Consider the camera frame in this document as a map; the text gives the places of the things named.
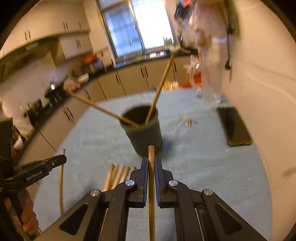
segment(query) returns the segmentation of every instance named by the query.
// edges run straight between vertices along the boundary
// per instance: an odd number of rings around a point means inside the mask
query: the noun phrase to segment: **range hood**
[[[12,73],[15,73],[29,63],[44,57],[49,51],[56,65],[65,60],[59,38],[41,39],[4,56],[0,60],[0,82],[5,81]]]

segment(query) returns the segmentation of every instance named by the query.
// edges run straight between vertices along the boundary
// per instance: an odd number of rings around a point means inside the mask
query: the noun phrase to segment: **smartphone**
[[[252,138],[239,116],[237,110],[233,107],[218,107],[217,112],[220,116],[229,146],[251,145]]]

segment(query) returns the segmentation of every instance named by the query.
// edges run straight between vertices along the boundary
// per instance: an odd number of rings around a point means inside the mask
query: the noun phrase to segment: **black countertop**
[[[189,50],[194,52],[193,54],[196,54],[196,50],[194,50],[194,49],[189,49]],[[190,54],[179,52],[178,54],[176,54],[176,57],[188,56],[188,55],[190,55]],[[124,67],[127,67],[127,66],[131,66],[131,65],[134,65],[134,64],[140,64],[140,63],[143,63],[143,62],[148,62],[148,61],[161,59],[161,58],[169,58],[169,57],[170,57],[170,52],[169,51],[163,51],[163,52],[159,52],[159,53],[155,53],[155,54],[145,55],[144,58],[142,60],[140,60],[140,61],[134,61],[134,59],[131,59],[131,60],[125,60],[125,61],[117,63],[116,67],[108,66],[108,67],[106,67],[106,71],[104,69],[102,69],[102,70],[99,70],[99,71],[97,71],[97,72],[95,72],[93,74],[89,74],[89,81],[86,82],[86,83],[83,83],[81,85],[81,87],[79,89],[77,89],[76,91],[78,91],[81,88],[87,86],[94,79],[96,79],[99,76],[102,76],[102,75],[104,75],[106,73],[110,73],[110,72],[116,71],[118,69],[121,69],[121,68],[124,68]],[[53,107],[47,108],[45,110],[43,115],[38,119],[38,122],[36,122],[36,124],[33,125],[34,131],[32,132],[30,138],[24,143],[23,149],[14,158],[14,163],[15,164],[17,164],[19,162],[19,160],[21,159],[23,153],[26,150],[26,147],[29,146],[30,142],[34,138],[34,135],[39,132],[41,127],[46,123],[46,121],[51,117],[51,115],[53,115],[55,113],[55,111],[57,109],[59,109],[69,98],[70,98],[70,96],[65,95],[61,101],[57,102],[55,105],[53,105]]]

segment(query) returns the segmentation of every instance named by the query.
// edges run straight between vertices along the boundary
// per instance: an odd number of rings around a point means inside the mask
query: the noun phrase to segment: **triangular cutout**
[[[242,226],[235,217],[225,210],[219,203],[215,204],[215,209],[226,234],[231,235],[242,229]]]
[[[66,221],[59,226],[60,230],[65,231],[71,235],[76,235],[87,208],[88,205],[83,204],[75,213],[68,217]]]

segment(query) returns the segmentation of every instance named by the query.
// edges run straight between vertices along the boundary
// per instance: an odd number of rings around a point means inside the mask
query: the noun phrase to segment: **window pane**
[[[133,0],[135,16],[145,48],[164,46],[163,38],[172,39],[173,34],[162,0]]]
[[[118,57],[141,51],[142,46],[127,4],[104,12],[112,42]]]
[[[106,7],[109,7],[112,4],[115,4],[117,2],[120,2],[121,0],[99,0],[100,8],[104,9]]]

